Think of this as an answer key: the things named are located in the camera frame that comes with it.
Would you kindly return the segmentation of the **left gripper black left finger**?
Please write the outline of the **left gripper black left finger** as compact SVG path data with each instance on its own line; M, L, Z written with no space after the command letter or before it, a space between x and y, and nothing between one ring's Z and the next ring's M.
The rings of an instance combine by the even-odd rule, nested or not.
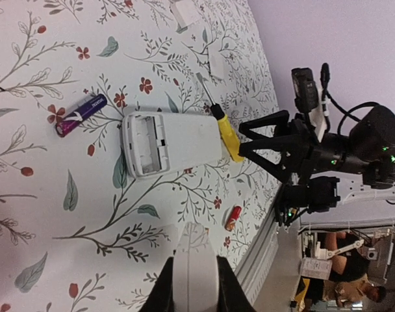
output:
M165 262L146 302L145 312L174 312L173 302L173 260L169 257Z

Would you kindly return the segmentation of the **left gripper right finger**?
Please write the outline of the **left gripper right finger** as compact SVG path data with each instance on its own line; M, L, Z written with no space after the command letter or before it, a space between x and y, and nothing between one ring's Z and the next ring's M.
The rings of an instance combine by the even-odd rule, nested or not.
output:
M217 311L255 312L225 257L216 257L218 264L219 295Z

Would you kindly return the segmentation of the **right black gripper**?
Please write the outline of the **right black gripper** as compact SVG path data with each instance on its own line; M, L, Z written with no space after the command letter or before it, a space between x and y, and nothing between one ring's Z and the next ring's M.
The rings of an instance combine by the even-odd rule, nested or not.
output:
M241 143L239 155L255 163L282 184L292 174L298 175L299 182L308 182L312 175L313 139L305 121L295 118L288 122L289 113L281 110L262 118L241 123L238 132L250 139ZM254 131L267 126L275 126L279 136L265 136ZM281 154L280 162L269 158L271 152Z

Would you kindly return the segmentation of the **white remote with screen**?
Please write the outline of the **white remote with screen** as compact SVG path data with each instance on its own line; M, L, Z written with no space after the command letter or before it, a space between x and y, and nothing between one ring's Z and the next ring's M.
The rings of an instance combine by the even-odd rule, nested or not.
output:
M217 311L219 270L203 225L185 224L173 258L172 298L178 312Z

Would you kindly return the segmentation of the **yellow handled screwdriver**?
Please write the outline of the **yellow handled screwdriver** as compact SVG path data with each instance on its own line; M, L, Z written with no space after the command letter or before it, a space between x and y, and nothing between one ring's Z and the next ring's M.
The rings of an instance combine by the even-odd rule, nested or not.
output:
M203 76L200 73L196 73L196 78L202 85L209 101L210 101L210 111L212 115L218 122L218 127L220 130L220 135L227 148L232 160L236 163L241 163L244 161L244 158L239 155L239 147L240 147L240 140L233 129L228 116L224 113L223 109L219 104L217 104L210 94L210 91L207 85L204 82Z

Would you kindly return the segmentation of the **red AA battery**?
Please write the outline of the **red AA battery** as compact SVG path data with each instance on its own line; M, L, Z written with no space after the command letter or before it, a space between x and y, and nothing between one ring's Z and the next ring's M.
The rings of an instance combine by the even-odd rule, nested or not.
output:
M229 214L229 217L225 223L224 228L227 231L232 231L234 230L236 226L236 222L238 221L240 214L242 212L242 207L239 205L236 205L232 208L231 213Z

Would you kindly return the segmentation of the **plain white remote control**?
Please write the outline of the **plain white remote control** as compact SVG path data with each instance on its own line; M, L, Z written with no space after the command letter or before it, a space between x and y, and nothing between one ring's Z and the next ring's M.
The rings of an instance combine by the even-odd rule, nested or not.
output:
M212 116L134 112L121 133L127 171L135 179L165 175L218 161L222 140Z

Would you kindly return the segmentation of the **purple black AA battery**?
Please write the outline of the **purple black AA battery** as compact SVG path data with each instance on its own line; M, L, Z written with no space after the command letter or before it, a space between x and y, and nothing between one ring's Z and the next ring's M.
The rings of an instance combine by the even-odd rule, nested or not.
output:
M67 136L106 105L107 99L103 94L98 94L92 99L89 99L56 123L55 129L57 135L62 138Z

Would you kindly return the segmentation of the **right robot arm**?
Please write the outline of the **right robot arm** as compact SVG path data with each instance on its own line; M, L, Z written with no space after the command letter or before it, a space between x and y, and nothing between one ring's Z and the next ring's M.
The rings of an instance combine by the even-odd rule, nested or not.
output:
M395 114L376 102L357 108L369 112L347 136L324 133L319 138L308 114L291 120L286 110L240 124L248 142L240 145L239 154L282 184L272 205L279 225L336 207L340 180L325 172L359 174L364 185L376 190L395 183Z

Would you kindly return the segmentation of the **floral patterned table mat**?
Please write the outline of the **floral patterned table mat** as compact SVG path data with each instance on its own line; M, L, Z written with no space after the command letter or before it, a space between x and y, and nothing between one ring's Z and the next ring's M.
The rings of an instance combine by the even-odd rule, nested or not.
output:
M123 117L209 115L196 73L234 126L277 108L247 1L194 1L201 20L182 33L171 3L0 1L0 311L137 311L188 222L232 267L250 247L277 188L258 166L223 156L127 174ZM56 123L98 94L107 105L59 137Z

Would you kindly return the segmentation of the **person in background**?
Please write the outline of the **person in background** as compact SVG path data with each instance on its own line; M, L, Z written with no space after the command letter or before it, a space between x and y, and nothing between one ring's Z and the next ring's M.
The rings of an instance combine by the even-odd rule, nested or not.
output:
M333 294L325 295L325 299L334 300L338 307L352 306L363 298L376 303L385 299L386 288L375 286L368 279L370 260L364 256L362 247L335 255L331 261L327 287L333 286Z

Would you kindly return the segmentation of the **front aluminium rail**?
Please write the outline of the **front aluminium rail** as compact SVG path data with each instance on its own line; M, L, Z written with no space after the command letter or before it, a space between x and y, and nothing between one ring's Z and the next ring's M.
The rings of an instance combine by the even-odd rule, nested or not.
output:
M296 290L300 262L298 229L279 227L270 213L262 221L235 274L251 304L255 304L266 282L273 291L283 290L283 301L288 303Z

